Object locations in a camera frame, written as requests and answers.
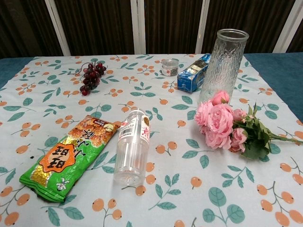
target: glass vase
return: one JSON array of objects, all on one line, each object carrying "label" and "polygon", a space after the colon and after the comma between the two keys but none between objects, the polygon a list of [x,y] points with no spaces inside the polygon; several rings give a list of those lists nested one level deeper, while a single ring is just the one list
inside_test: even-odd
[{"label": "glass vase", "polygon": [[211,99],[220,90],[226,91],[232,97],[248,37],[246,32],[236,29],[222,29],[217,32],[198,105]]}]

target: rose bouquet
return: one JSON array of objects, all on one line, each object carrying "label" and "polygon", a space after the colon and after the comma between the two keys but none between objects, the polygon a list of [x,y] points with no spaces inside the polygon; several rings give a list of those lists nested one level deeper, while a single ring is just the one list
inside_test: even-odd
[{"label": "rose bouquet", "polygon": [[256,159],[264,158],[271,152],[271,140],[303,143],[273,134],[256,117],[257,105],[253,109],[249,106],[246,113],[241,109],[233,110],[228,102],[229,95],[219,91],[197,109],[195,121],[205,135],[206,144],[212,149],[241,151],[243,156]]}]

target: snack bag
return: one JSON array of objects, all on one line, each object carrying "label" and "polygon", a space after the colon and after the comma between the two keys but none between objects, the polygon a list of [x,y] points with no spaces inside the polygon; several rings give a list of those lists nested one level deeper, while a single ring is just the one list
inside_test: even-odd
[{"label": "snack bag", "polygon": [[62,202],[119,126],[87,115],[21,177],[43,198]]}]

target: floral tablecloth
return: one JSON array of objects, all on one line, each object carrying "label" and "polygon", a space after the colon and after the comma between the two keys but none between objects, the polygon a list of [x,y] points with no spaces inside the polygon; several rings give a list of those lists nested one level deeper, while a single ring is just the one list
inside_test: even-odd
[{"label": "floral tablecloth", "polygon": [[[179,70],[202,55],[37,57],[0,89],[0,226],[200,227],[301,226],[302,146],[274,141],[272,154],[248,160],[210,150],[193,121],[199,91],[177,90],[161,60]],[[101,61],[106,74],[89,95],[79,68]],[[303,139],[303,125],[251,64],[242,59],[231,105],[275,134]],[[19,177],[87,114],[122,121],[137,106],[151,121],[143,185],[113,182],[117,134],[64,203],[38,198]]]}]

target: orange label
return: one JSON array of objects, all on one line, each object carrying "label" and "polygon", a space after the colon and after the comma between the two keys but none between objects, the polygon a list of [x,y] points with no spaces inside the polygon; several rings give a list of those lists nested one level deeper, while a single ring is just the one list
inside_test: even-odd
[{"label": "orange label", "polygon": [[74,146],[58,143],[39,162],[44,172],[62,172],[66,167],[75,164]]}]

